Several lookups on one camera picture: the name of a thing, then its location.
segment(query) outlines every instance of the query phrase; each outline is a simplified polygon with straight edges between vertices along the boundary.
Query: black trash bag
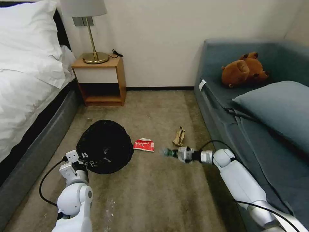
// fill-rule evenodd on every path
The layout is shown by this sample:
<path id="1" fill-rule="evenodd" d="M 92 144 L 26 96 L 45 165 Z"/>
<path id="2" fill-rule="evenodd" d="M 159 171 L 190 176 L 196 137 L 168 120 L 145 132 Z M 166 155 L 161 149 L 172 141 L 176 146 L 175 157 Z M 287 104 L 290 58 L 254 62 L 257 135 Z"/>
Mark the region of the black trash bag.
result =
<path id="1" fill-rule="evenodd" d="M 126 130 L 110 120 L 92 124 L 81 136 L 76 150 L 87 169 L 98 174 L 119 171 L 131 160 L 134 152 Z"/>

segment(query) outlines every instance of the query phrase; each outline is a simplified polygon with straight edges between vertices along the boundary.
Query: lamp shade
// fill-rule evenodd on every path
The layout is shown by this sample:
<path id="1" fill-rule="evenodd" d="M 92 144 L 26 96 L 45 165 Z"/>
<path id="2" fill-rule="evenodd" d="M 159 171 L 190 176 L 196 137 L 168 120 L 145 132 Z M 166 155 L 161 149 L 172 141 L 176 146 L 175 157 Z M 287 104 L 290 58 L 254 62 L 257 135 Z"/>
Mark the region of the lamp shade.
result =
<path id="1" fill-rule="evenodd" d="M 107 13 L 103 0 L 61 0 L 61 11 L 72 17 L 91 17 Z"/>

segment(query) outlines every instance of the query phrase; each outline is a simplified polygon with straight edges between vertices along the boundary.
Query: gray sofa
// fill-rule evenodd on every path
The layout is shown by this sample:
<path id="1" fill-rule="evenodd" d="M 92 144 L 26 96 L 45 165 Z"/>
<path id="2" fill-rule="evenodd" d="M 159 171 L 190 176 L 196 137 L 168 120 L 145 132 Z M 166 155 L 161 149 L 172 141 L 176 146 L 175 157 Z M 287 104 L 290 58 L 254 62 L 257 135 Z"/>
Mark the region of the gray sofa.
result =
<path id="1" fill-rule="evenodd" d="M 309 49 L 289 41 L 206 40 L 201 55 L 194 93 L 214 140 L 222 140 L 251 172 L 275 208 L 293 214 L 309 229 L 309 160 L 303 151 L 267 127 L 227 112 L 249 116 L 232 101 L 262 87 L 226 88 L 221 84 L 221 66 L 242 54 L 258 52 L 263 68 L 270 72 L 267 83 L 285 80 L 309 86 Z M 201 80 L 206 81 L 200 91 Z M 224 148 L 214 144 L 216 149 Z M 240 208 L 247 231 L 262 229 Z"/>

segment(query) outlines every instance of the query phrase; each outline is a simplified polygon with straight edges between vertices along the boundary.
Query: lamp stem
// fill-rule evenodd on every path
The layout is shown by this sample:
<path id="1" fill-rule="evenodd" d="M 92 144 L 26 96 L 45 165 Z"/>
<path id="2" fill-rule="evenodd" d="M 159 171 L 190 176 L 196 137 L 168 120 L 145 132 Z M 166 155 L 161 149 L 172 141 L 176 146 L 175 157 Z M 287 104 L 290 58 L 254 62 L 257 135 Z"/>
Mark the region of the lamp stem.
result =
<path id="1" fill-rule="evenodd" d="M 91 40 L 91 45 L 92 45 L 92 49 L 93 49 L 93 56 L 94 56 L 95 60 L 98 60 L 98 53 L 97 53 L 96 48 L 94 46 L 94 42 L 93 42 L 93 38 L 92 38 L 92 33 L 91 33 L 91 29 L 90 29 L 87 17 L 86 17 L 86 22 L 87 22 L 87 27 L 88 27 L 88 31 L 89 31 L 89 35 L 90 35 L 90 40 Z"/>

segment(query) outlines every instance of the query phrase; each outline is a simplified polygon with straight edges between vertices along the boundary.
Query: nightstand shelf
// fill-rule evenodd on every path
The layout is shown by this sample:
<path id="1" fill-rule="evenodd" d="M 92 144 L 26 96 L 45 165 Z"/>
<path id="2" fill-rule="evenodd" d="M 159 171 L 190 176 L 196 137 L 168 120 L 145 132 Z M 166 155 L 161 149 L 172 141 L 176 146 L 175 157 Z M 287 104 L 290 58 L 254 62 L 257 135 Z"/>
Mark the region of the nightstand shelf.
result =
<path id="1" fill-rule="evenodd" d="M 86 106 L 124 105 L 126 80 L 121 57 L 102 64 L 86 64 L 80 57 L 72 68 Z"/>

